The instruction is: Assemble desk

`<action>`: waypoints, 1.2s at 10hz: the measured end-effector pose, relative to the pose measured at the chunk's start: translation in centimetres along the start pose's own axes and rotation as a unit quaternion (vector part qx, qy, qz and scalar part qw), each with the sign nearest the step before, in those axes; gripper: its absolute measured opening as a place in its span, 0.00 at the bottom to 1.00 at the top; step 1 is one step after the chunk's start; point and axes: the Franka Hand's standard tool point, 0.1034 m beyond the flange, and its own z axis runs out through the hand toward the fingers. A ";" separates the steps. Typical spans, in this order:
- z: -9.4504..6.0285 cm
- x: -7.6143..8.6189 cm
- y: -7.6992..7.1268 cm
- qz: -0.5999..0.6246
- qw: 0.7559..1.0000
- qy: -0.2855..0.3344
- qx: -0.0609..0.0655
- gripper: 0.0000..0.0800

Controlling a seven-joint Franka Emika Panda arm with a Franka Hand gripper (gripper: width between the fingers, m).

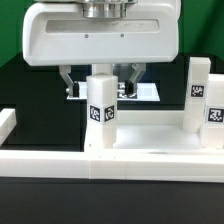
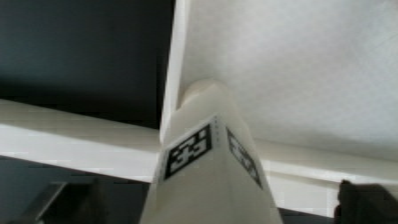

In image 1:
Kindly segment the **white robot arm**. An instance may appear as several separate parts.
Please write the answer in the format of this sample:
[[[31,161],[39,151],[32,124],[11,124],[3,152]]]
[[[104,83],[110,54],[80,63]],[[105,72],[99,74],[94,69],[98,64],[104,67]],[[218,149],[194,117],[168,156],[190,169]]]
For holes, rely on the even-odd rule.
[[[35,0],[23,22],[22,50],[31,66],[59,66],[68,85],[71,65],[131,63],[125,93],[150,62],[178,54],[181,0]]]

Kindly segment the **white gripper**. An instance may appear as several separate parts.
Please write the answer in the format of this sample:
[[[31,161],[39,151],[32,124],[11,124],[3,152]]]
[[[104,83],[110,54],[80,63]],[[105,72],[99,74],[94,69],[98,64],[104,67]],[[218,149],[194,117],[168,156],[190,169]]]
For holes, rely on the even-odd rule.
[[[170,62],[178,54],[178,1],[38,1],[26,12],[22,51],[31,66],[59,66],[69,97],[79,96],[70,65],[133,64],[125,94],[150,62]]]

